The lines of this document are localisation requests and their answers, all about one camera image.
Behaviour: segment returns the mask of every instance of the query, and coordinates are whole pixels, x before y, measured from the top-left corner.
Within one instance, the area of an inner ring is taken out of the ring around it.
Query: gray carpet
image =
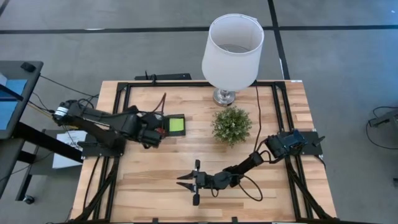
[[[280,26],[397,24],[398,5],[389,0],[274,0]],[[11,0],[0,29],[86,29],[208,26],[239,12],[272,25],[267,1],[194,0]],[[266,39],[258,79],[281,79],[272,31]],[[322,147],[338,216],[343,220],[396,223],[398,151],[372,145],[365,124],[377,106],[398,106],[398,30],[283,31],[292,79],[303,80]],[[132,80],[149,73],[191,73],[203,79],[201,58],[207,32],[130,34],[2,34],[0,60],[41,60],[42,74],[97,94],[103,80]],[[35,92],[49,108],[81,95],[40,79]],[[377,111],[383,114],[386,110]],[[23,122],[58,128],[27,108]],[[390,126],[370,129],[373,140],[398,147]],[[17,163],[15,170],[25,164]],[[1,223],[46,223],[66,219],[79,167],[34,177],[28,193],[36,203],[15,202],[23,172],[11,177],[0,200]]]

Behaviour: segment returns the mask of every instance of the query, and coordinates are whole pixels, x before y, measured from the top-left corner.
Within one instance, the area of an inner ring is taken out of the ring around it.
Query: black desk leg
[[[29,164],[32,164],[35,161],[35,158],[36,158],[35,154],[25,152],[25,151],[19,152],[19,155],[18,155],[18,161],[26,162]]]
[[[44,147],[49,151],[65,156],[77,162],[83,162],[81,159],[81,152],[74,147],[71,147],[63,142],[51,138],[50,136],[41,133],[40,131],[22,123],[18,122],[14,130],[14,136],[23,138],[37,146]]]
[[[38,146],[36,146],[35,151],[32,155],[36,156],[37,151],[39,151]],[[30,180],[32,180],[32,174],[30,174],[31,168],[32,168],[32,166],[29,166],[26,170],[24,179],[22,180],[21,186],[19,187],[17,197],[15,198],[16,201],[23,201],[25,199],[27,188],[29,187]]]

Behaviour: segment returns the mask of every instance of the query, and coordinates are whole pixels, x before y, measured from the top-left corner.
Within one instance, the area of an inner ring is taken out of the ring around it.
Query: black floor stripe
[[[6,10],[6,7],[7,7],[9,2],[10,2],[10,0],[4,0],[4,2],[1,4],[1,6],[0,6],[0,17],[1,17],[1,14],[4,12],[4,10]]]
[[[281,26],[283,31],[294,30],[384,30],[398,29],[398,25],[358,25],[358,26]]]
[[[280,36],[280,31],[278,29],[279,25],[276,17],[276,11],[273,0],[268,0],[268,6],[269,6],[269,12],[271,14],[272,26],[274,27],[274,35],[275,35],[276,46],[278,49],[278,55],[280,63],[282,65],[283,78],[285,80],[290,80],[289,69],[287,68],[284,46],[282,43],[282,37]]]
[[[273,30],[263,26],[264,30]],[[110,28],[110,29],[50,29],[50,30],[0,30],[0,34],[116,34],[142,32],[203,32],[209,27],[153,27],[153,28]]]
[[[263,30],[300,31],[300,30],[395,30],[398,25],[363,25],[363,26],[263,26]],[[140,32],[203,32],[209,27],[144,27],[144,28],[109,28],[109,29],[49,29],[49,30],[0,30],[0,34],[117,34]]]

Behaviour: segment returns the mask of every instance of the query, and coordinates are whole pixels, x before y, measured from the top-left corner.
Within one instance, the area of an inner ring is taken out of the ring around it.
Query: table leg
[[[32,164],[35,161],[35,158],[36,158],[35,154],[21,151],[21,152],[19,152],[17,160],[21,161],[21,162],[26,162],[26,163]]]
[[[22,123],[18,122],[14,130],[14,136],[17,138],[23,138],[35,145],[44,147],[49,151],[65,156],[71,160],[77,162],[83,162],[81,159],[81,151],[71,147],[63,142],[60,142],[50,136],[41,133],[40,131]]]

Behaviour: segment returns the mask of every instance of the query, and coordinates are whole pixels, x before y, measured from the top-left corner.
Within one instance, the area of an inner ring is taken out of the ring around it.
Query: desk
[[[112,113],[117,84],[115,81],[103,82],[98,110]],[[295,128],[302,131],[312,130],[312,117],[303,83],[286,81],[285,85]],[[145,150],[137,143],[127,142],[125,154],[120,158],[111,222],[151,222],[152,218],[159,218],[160,222],[230,222],[231,217],[238,217],[240,222],[295,220],[283,161],[273,165],[264,163],[246,174],[262,189],[264,200],[261,202],[247,198],[239,187],[235,187],[220,191],[218,198],[213,198],[209,190],[202,190],[200,205],[194,207],[192,194],[176,184],[177,177],[193,169],[195,159],[201,160],[201,171],[214,174],[225,167],[239,164],[253,150],[259,129],[256,89],[249,87],[236,93],[234,105],[249,112],[253,126],[247,141],[233,148],[216,142],[212,137],[210,123],[213,113],[222,110],[213,103],[213,90],[213,87],[187,86],[131,88],[128,106],[137,105],[144,111],[153,110],[166,92],[165,114],[185,114],[187,135],[166,138],[158,149]],[[271,88],[259,86],[258,90],[262,111],[260,137],[264,139],[278,132],[279,127]],[[123,91],[121,95],[119,112],[123,105]],[[280,93],[279,102],[283,108]],[[282,116],[287,127],[286,114],[283,111]],[[95,160],[90,158],[83,163],[71,218],[82,211]],[[302,156],[302,160],[309,191],[327,213],[335,216],[323,164],[314,156]],[[98,188],[101,163],[102,159],[95,171],[88,201]],[[243,187],[250,194],[258,195],[255,186],[249,181],[243,180]],[[304,217],[302,196],[299,191],[297,193]],[[105,193],[100,218],[104,217],[107,196]]]
[[[24,98],[18,101],[17,106],[10,117],[7,128],[0,130],[0,198],[6,185],[8,183],[11,172],[17,161],[33,164],[42,157],[36,157],[22,151],[25,141],[29,141],[38,146],[50,149],[52,152],[66,156],[75,161],[81,161],[81,152],[73,147],[68,146],[54,138],[47,136],[44,133],[20,122],[20,118],[25,110],[29,98],[36,86],[37,80],[40,77],[40,71],[43,67],[43,62],[28,62],[35,67],[34,71],[28,72],[21,68],[23,61],[0,61],[0,72],[8,79],[23,79],[27,80],[21,96]],[[27,172],[22,181],[20,190],[17,194],[16,200],[23,200],[27,187],[32,176]]]

